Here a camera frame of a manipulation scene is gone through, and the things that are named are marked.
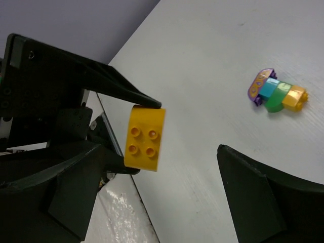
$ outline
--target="table surface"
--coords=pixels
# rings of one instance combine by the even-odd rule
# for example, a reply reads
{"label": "table surface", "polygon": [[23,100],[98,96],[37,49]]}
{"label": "table surface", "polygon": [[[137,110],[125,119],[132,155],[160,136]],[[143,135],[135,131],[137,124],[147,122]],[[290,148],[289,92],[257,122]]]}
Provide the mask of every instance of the table surface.
{"label": "table surface", "polygon": [[[110,63],[167,109],[158,172],[134,176],[162,243],[237,242],[220,144],[324,183],[323,11],[321,0],[161,0]],[[300,113],[248,99],[268,67],[307,89]],[[101,99],[124,148],[132,104]]]}

